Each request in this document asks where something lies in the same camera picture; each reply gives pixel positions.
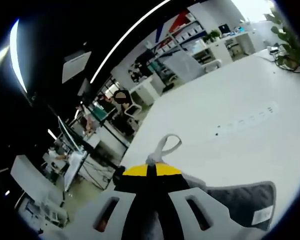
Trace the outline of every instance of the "desktop computer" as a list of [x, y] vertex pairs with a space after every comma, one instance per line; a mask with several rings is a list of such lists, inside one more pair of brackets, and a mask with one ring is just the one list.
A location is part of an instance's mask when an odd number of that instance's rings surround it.
[[219, 26], [219, 30], [220, 30], [221, 34], [228, 34], [231, 32], [228, 24]]

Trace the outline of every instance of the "power outlet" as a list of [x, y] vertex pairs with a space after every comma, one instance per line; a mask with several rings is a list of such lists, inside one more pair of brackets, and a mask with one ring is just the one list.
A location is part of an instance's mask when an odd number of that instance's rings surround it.
[[242, 117], [226, 124], [218, 125], [215, 129], [214, 136], [220, 137], [234, 132], [241, 132], [253, 126], [260, 125], [277, 112], [278, 107], [276, 104], [268, 104], [267, 107], [263, 107], [259, 111], [256, 111], [246, 117]]

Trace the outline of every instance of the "window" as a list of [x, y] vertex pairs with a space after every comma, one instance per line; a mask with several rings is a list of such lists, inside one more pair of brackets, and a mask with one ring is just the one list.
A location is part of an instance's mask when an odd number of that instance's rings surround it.
[[273, 3], [270, 0], [232, 0], [246, 21], [266, 21], [264, 14], [270, 14]]
[[115, 78], [110, 76], [110, 78], [105, 82], [104, 86], [100, 89], [98, 94], [104, 94], [107, 98], [111, 98], [115, 91], [120, 89], [120, 84]]

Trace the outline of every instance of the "white handle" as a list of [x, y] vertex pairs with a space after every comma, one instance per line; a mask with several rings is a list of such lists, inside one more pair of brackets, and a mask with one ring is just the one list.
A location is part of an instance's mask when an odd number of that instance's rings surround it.
[[[172, 148], [168, 150], [163, 150], [164, 146], [166, 145], [166, 142], [169, 137], [177, 137], [179, 139], [179, 142], [173, 146]], [[155, 164], [155, 163], [163, 163], [164, 161], [162, 160], [162, 156], [168, 155], [172, 153], [174, 150], [176, 150], [180, 145], [182, 144], [182, 141], [180, 137], [176, 134], [167, 134], [165, 135], [158, 143], [156, 146], [155, 150], [153, 153], [149, 154], [147, 160], [145, 161], [146, 164]]]

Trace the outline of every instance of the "potted plant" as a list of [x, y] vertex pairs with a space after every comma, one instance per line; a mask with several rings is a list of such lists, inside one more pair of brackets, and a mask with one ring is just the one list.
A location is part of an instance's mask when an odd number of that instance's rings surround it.
[[209, 44], [210, 43], [210, 39], [211, 39], [211, 36], [210, 34], [208, 33], [206, 36], [204, 36], [203, 38], [203, 41], [206, 43], [206, 44]]
[[210, 39], [212, 42], [220, 39], [220, 32], [217, 29], [214, 29], [210, 32]]
[[279, 54], [275, 56], [276, 64], [283, 69], [295, 72], [300, 67], [300, 43], [297, 36], [286, 26], [278, 12], [272, 8], [272, 14], [265, 14], [268, 21], [277, 26], [273, 26], [271, 31], [285, 43], [275, 46], [279, 48]]

